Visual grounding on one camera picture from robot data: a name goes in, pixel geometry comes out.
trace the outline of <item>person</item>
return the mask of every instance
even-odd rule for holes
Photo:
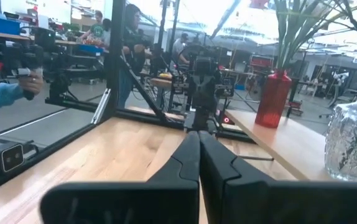
[[[188,40],[188,34],[183,33],[181,35],[181,38],[177,39],[174,44],[173,44],[173,52],[172,52],[172,58],[175,60],[178,64],[184,63],[184,64],[189,64],[190,62],[185,59],[184,55],[180,54],[180,52],[184,49],[185,43]]]
[[[128,46],[128,42],[125,40],[131,40],[133,35],[138,35],[137,29],[140,23],[140,9],[133,5],[128,4],[124,13],[124,32],[123,32],[123,53],[125,58],[130,64],[133,72],[141,72],[146,57],[151,55],[145,53],[145,46],[142,44],[135,44],[134,46]],[[119,71],[119,96],[118,96],[118,108],[124,108],[126,101],[129,98],[132,90],[133,82],[131,74],[126,72],[125,69]]]
[[[12,105],[16,100],[24,97],[24,90],[38,95],[43,87],[41,70],[32,71],[29,77],[19,78],[18,83],[0,83],[0,108]]]
[[[111,20],[104,19],[103,20],[103,36],[101,38],[101,46],[105,49],[109,48],[109,40],[111,39]]]
[[[101,11],[97,10],[95,13],[95,16],[96,16],[97,23],[93,24],[90,27],[90,30],[88,30],[81,37],[79,37],[80,41],[83,41],[85,38],[87,38],[90,35],[96,39],[102,38],[103,32],[104,32],[103,25],[101,24],[101,21],[103,20],[103,13]]]

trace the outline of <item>red glass vase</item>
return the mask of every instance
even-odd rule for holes
[[[278,127],[291,84],[292,80],[284,70],[276,70],[267,77],[254,121],[256,124],[267,128]]]

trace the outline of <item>green shirt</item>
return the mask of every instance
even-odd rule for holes
[[[93,34],[94,37],[97,38],[102,38],[103,36],[103,32],[104,32],[104,28],[101,24],[94,24],[91,26],[90,28],[91,33]]]

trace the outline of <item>workshop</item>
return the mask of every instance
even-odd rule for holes
[[[357,0],[0,0],[0,223],[357,223]]]

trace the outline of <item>small camera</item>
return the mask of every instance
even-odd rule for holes
[[[24,163],[24,147],[15,142],[0,146],[0,174],[5,174]]]

